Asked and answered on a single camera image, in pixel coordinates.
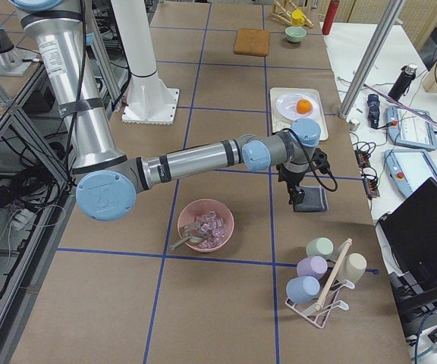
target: pink bowl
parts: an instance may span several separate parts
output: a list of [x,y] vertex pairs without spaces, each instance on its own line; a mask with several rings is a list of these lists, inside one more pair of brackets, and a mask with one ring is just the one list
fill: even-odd
[[218,246],[210,249],[200,249],[194,245],[186,243],[191,249],[197,252],[210,253],[222,248],[232,236],[234,231],[234,216],[232,216],[231,210],[226,205],[217,201],[216,199],[198,199],[189,203],[178,216],[178,234],[181,236],[181,228],[184,225],[195,222],[195,218],[201,215],[207,215],[209,212],[215,211],[217,217],[222,218],[225,224],[225,238],[224,242]]

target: metal scoop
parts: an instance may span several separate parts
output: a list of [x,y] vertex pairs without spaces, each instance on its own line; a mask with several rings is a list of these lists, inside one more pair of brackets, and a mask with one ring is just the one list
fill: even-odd
[[210,233],[203,233],[200,231],[200,223],[194,222],[192,224],[184,225],[180,228],[182,238],[175,244],[170,245],[170,250],[173,252],[180,245],[188,242],[191,245],[202,243],[206,240]]

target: green bowl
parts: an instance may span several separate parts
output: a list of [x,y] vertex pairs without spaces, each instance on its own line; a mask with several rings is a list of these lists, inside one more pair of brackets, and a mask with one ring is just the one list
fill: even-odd
[[301,42],[307,36],[307,32],[302,27],[288,27],[285,32],[286,39],[292,43]]

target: red bottle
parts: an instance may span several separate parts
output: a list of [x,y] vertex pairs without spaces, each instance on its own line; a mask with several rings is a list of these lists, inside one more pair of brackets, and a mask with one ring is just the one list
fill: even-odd
[[332,28],[333,20],[337,14],[338,6],[340,5],[340,0],[331,0],[328,6],[328,11],[326,12],[325,21],[323,22],[322,33],[324,36],[330,34],[330,29]]

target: brown sponge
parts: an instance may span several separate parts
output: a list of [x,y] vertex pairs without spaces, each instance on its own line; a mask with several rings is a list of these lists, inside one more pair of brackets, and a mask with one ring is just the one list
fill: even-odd
[[236,55],[266,57],[269,53],[269,31],[239,29],[235,38],[234,53]]

